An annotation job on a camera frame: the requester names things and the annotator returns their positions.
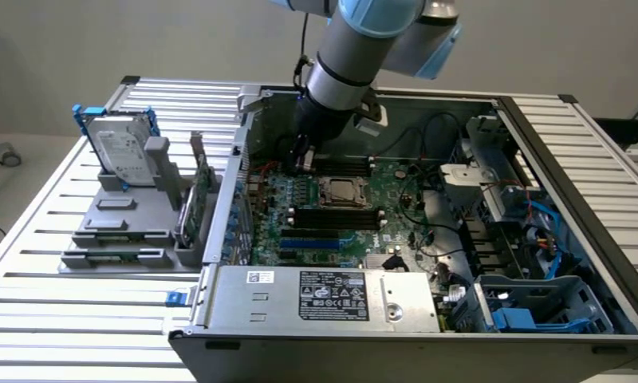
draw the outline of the motherboard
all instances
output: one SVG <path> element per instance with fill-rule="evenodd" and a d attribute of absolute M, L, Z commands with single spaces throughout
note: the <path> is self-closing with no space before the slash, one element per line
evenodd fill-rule
<path fill-rule="evenodd" d="M 408 161 L 316 161 L 289 175 L 273 162 L 249 177 L 256 235 L 251 263 L 377 267 L 424 238 L 425 202 Z"/>

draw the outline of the warning label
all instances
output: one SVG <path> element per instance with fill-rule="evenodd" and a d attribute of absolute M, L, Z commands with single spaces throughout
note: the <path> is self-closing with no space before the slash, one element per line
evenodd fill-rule
<path fill-rule="evenodd" d="M 364 273 L 301 271 L 298 315 L 305 321 L 368 321 Z"/>

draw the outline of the capacitor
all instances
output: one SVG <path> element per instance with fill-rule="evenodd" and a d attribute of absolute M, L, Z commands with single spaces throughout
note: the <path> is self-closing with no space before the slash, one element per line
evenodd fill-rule
<path fill-rule="evenodd" d="M 397 178 L 398 180 L 404 180 L 406 178 L 406 172 L 404 170 L 396 170 L 394 178 Z"/>

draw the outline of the white wall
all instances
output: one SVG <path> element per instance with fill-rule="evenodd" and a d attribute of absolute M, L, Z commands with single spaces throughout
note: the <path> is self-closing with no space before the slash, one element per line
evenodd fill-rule
<path fill-rule="evenodd" d="M 600 116 L 638 105 L 638 0 L 458 0 L 465 32 L 436 82 L 573 93 Z M 71 105 L 125 74 L 289 81 L 302 15 L 265 0 L 0 0 L 0 132 L 76 135 Z M 325 22 L 313 18 L 309 50 Z"/>

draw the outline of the robotic arm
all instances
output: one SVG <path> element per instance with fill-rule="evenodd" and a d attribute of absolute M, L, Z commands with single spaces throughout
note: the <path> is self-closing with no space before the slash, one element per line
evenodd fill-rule
<path fill-rule="evenodd" d="M 434 79 L 461 25 L 454 0 L 272 0 L 290 10 L 332 15 L 293 116 L 297 168 L 342 133 L 354 115 L 381 120 L 372 82 L 380 69 Z"/>

